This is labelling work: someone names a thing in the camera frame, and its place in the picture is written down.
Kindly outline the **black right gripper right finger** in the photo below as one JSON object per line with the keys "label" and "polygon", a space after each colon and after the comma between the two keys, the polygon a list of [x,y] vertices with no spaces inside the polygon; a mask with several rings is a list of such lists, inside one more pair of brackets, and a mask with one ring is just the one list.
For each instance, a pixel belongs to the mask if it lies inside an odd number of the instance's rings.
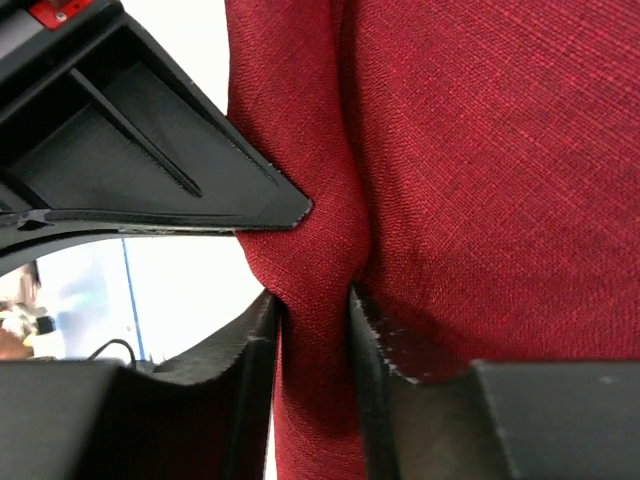
{"label": "black right gripper right finger", "polygon": [[356,285],[349,330],[367,478],[509,478],[474,371],[436,379],[444,353]]}

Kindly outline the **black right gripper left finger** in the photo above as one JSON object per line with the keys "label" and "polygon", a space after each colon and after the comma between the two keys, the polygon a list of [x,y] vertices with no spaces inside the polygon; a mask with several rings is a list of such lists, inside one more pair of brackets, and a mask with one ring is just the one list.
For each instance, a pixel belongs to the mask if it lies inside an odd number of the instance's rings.
{"label": "black right gripper left finger", "polygon": [[263,292],[153,372],[118,369],[84,453],[85,478],[263,478],[279,315]]}

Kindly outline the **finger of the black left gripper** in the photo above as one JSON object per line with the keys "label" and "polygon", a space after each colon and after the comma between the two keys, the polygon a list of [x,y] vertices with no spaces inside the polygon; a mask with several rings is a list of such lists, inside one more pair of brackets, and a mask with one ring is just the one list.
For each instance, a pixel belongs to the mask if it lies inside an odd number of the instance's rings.
{"label": "finger of the black left gripper", "polygon": [[1,5],[1,269],[92,241],[289,230],[311,200],[118,1]]}

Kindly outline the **dark red cloth napkin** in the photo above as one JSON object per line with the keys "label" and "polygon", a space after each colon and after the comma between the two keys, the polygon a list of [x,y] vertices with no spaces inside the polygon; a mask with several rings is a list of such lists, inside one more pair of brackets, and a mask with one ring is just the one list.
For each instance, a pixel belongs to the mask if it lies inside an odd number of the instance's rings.
{"label": "dark red cloth napkin", "polygon": [[282,479],[365,475],[345,309],[363,285],[444,379],[639,356],[635,1],[230,1],[229,117],[313,201],[243,234],[288,309]]}

